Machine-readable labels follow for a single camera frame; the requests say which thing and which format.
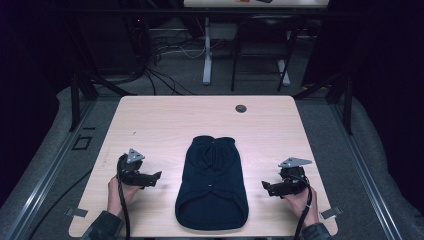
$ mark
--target wire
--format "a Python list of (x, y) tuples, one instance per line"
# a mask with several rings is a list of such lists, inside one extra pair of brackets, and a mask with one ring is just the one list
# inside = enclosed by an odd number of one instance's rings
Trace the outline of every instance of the wire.
[(40, 219), (40, 221), (38, 222), (38, 224), (34, 227), (34, 229), (32, 230), (31, 234), (28, 237), (28, 240), (31, 240), (32, 237), (34, 237), (35, 232), (38, 230), (38, 228), (40, 227), (41, 223), (43, 223), (43, 221), (46, 219), (47, 215), (50, 214), (50, 212), (53, 210), (54, 207), (56, 207), (56, 205), (60, 202), (60, 200), (62, 200), (63, 197), (66, 196), (66, 194), (69, 193), (69, 191), (71, 191), (78, 183), (80, 183), (85, 177), (87, 177), (91, 171), (93, 171), (93, 168), (91, 168), (88, 172), (86, 172), (78, 181), (76, 181), (74, 184), (72, 184), (72, 186), (70, 186), (57, 200), (56, 202), (53, 203), (53, 205), (47, 210), (47, 212), (43, 215), (43, 217)]
[(294, 176), (294, 175), (290, 175), (290, 174), (284, 174), (284, 177), (290, 177), (290, 178), (295, 178), (297, 180), (302, 181), (306, 187), (308, 188), (308, 199), (306, 200), (306, 206), (305, 209), (302, 212), (302, 215), (299, 218), (299, 222), (297, 223), (296, 226), (296, 232), (294, 234), (294, 240), (298, 240), (299, 239), (299, 235), (300, 235), (300, 230), (302, 229), (302, 225), (303, 222), (305, 221), (306, 215), (308, 215), (309, 212), (309, 208), (311, 207), (311, 203), (312, 203), (312, 189), (311, 189), (311, 185), (309, 184), (309, 180), (306, 178), (306, 181), (300, 177)]
[[(186, 92), (188, 92), (188, 93), (190, 93), (191, 95), (197, 95), (197, 94), (195, 94), (195, 93), (193, 93), (193, 92), (191, 92), (190, 90), (188, 90), (187, 88), (185, 88), (183, 85), (181, 85), (181, 83), (179, 83), (178, 81), (176, 81), (176, 80), (174, 80), (171, 76), (169, 76), (169, 75), (167, 75), (167, 74), (164, 74), (164, 73), (160, 73), (160, 72), (157, 72), (157, 71), (155, 71), (155, 70), (153, 70), (153, 69), (150, 69), (150, 68), (148, 68), (147, 69), (147, 72), (148, 73), (151, 73), (153, 76), (155, 76), (156, 78), (158, 78), (159, 80), (161, 80), (166, 86), (168, 86), (173, 92), (172, 93), (177, 93), (178, 95), (183, 95), (182, 93), (180, 93), (180, 92), (178, 92), (176, 89), (175, 89), (175, 86), (176, 85), (178, 85), (178, 86), (180, 86), (182, 89), (184, 89)], [(174, 87), (172, 88), (171, 86), (169, 86), (169, 84), (168, 83), (166, 83), (165, 82), (165, 80), (162, 78), (162, 77), (164, 77), (164, 78), (167, 78), (167, 79), (169, 79), (169, 80), (171, 80), (172, 82), (173, 82), (173, 84), (174, 84)]]
[(121, 201), (121, 206), (122, 206), (122, 210), (124, 212), (124, 218), (125, 218), (125, 230), (126, 230), (125, 239), (129, 240), (130, 239), (130, 233), (131, 233), (130, 217), (129, 217), (129, 214), (128, 214), (127, 204), (125, 203), (124, 192), (122, 190), (122, 180), (121, 180), (120, 173), (118, 172), (116, 174), (116, 176), (118, 178), (119, 199)]
[(197, 24), (199, 25), (200, 31), (202, 31), (203, 37), (206, 37), (205, 31), (203, 31), (202, 24), (200, 24), (199, 19), (196, 18), (196, 21), (197, 21)]
[[(199, 44), (199, 46), (203, 46), (203, 48), (201, 50), (200, 49), (187, 50), (187, 49), (184, 48), (184, 47), (188, 47), (190, 45), (193, 45), (194, 42), (195, 41), (193, 39), (189, 39), (189, 40), (186, 40), (186, 41), (183, 41), (183, 42), (180, 42), (180, 43), (176, 43), (176, 44), (173, 44), (173, 45), (158, 47), (156, 49), (156, 58), (160, 60), (161, 55), (168, 54), (168, 53), (179, 53), (179, 52), (184, 52), (184, 54), (189, 58), (200, 57), (203, 54), (203, 52), (205, 51), (204, 44)], [(181, 49), (182, 51), (169, 51), (171, 49)], [(199, 55), (191, 56), (187, 53), (189, 51), (202, 51), (202, 52)]]
[(143, 76), (143, 72), (137, 72), (137, 73), (134, 73), (133, 75), (131, 75), (130, 77), (125, 78), (125, 79), (107, 80), (107, 81), (110, 82), (110, 83), (112, 83), (112, 84), (119, 85), (119, 84), (133, 82), (133, 81), (139, 79), (141, 76)]
[[(221, 41), (222, 41), (222, 39), (221, 40), (219, 40), (217, 43), (215, 43), (213, 46), (211, 46), (211, 49), (212, 48), (214, 48), (214, 47), (216, 47), (216, 46), (218, 46), (220, 43), (221, 43)], [(189, 57), (189, 58), (198, 58), (198, 57), (200, 57), (200, 56), (202, 56), (203, 55), (203, 53), (206, 51), (206, 48), (205, 47), (203, 47), (203, 49), (184, 49), (183, 47), (181, 47), (181, 46), (171, 46), (171, 47), (178, 47), (178, 48), (180, 48), (181, 49), (181, 51), (169, 51), (169, 52), (162, 52), (162, 53), (160, 53), (160, 54), (158, 54), (158, 55), (165, 55), (165, 54), (170, 54), (170, 53), (181, 53), (181, 52), (183, 52), (187, 57)], [(201, 53), (199, 53), (198, 55), (196, 55), (196, 56), (191, 56), (191, 55), (189, 55), (187, 52), (199, 52), (199, 51), (201, 51)]]
[[(182, 41), (176, 41), (176, 42), (172, 41), (172, 43), (168, 43), (170, 39), (177, 39), (177, 40), (183, 39), (183, 40)], [(161, 37), (156, 37), (154, 40), (155, 41), (154, 41), (153, 44), (155, 44), (156, 47), (161, 47), (161, 45), (162, 45), (162, 47), (167, 47), (167, 46), (171, 46), (171, 45), (183, 46), (183, 45), (191, 45), (191, 44), (196, 44), (196, 43), (198, 43), (199, 46), (203, 45), (202, 44), (203, 41), (201, 41), (199, 39), (193, 39), (193, 38), (179, 38), (179, 37), (170, 37), (170, 36), (164, 37), (164, 36), (161, 36)]]
[(155, 84), (153, 83), (153, 79), (152, 79), (152, 77), (150, 76), (150, 72), (149, 72), (149, 71), (146, 71), (146, 76), (149, 78), (150, 83), (152, 84), (152, 88), (153, 88), (153, 95), (154, 95), (154, 96), (156, 96), (156, 87), (155, 87)]

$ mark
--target dark background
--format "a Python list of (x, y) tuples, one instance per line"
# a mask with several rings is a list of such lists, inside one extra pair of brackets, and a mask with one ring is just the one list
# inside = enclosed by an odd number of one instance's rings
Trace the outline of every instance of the dark background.
[[(56, 94), (70, 85), (75, 69), (87, 63), (96, 66), (95, 60), (78, 54), (63, 21), (45, 11), (50, 4), (23, 0), (0, 5), (1, 132), (6, 153), (1, 204), (51, 127), (58, 110)], [(354, 96), (380, 135), (389, 173), (404, 197), (424, 213), (422, 9), (418, 1), (330, 1), (328, 11), (359, 11), (368, 17), (323, 22), (303, 83), (321, 82), (354, 63)]]

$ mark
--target hand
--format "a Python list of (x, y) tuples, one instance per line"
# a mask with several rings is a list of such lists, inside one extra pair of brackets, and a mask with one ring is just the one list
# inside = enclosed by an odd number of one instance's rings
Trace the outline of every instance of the hand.
[[(107, 211), (112, 213), (113, 215), (120, 217), (122, 213), (121, 200), (119, 198), (119, 183), (116, 176), (110, 179), (108, 187), (109, 187), (109, 195), (107, 201)], [(125, 203), (127, 205), (131, 204), (134, 198), (134, 195), (140, 189), (139, 186), (130, 186), (122, 183), (122, 192), (124, 194)]]
[[(303, 227), (307, 227), (309, 225), (315, 224), (319, 222), (318, 218), (318, 205), (317, 205), (317, 192), (315, 189), (311, 187), (312, 190), (312, 202), (311, 207), (309, 208), (308, 214), (306, 215), (305, 221), (303, 222)], [(300, 218), (303, 210), (306, 206), (306, 201), (308, 200), (309, 190), (305, 188), (302, 192), (296, 195), (286, 195), (284, 199), (286, 199), (296, 215), (296, 217)]]

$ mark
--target white table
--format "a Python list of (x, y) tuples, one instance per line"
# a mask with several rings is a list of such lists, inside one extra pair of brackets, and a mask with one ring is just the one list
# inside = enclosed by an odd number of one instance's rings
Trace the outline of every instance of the white table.
[(185, 7), (194, 8), (326, 8), (329, 0), (273, 0), (264, 3), (256, 0), (184, 0)]
[[(239, 113), (235, 107), (246, 106)], [(240, 229), (196, 231), (181, 226), (175, 201), (185, 154), (199, 135), (232, 137), (240, 153), (249, 218)], [(134, 237), (275, 237), (293, 236), (298, 219), (288, 203), (269, 197), (261, 181), (281, 182), (278, 164), (289, 157), (312, 160), (305, 165), (318, 193), (320, 211), (330, 204), (314, 161), (295, 102), (289, 96), (130, 96), (122, 98), (87, 183), (80, 209), (69, 229), (80, 237), (107, 205), (107, 183), (116, 174), (118, 158), (134, 148), (146, 156), (140, 172), (162, 171), (156, 187), (146, 188), (129, 209)], [(323, 220), (331, 234), (333, 218)]]

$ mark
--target wrist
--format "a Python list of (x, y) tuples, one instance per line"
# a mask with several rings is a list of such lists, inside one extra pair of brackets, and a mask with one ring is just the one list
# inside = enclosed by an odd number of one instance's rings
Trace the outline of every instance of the wrist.
[(122, 207), (121, 206), (108, 206), (107, 211), (110, 212), (111, 214), (117, 216), (117, 217), (121, 217), (122, 214)]
[(311, 225), (314, 225), (316, 223), (319, 223), (318, 219), (315, 218), (305, 218), (305, 220), (303, 221), (303, 227), (309, 227)]

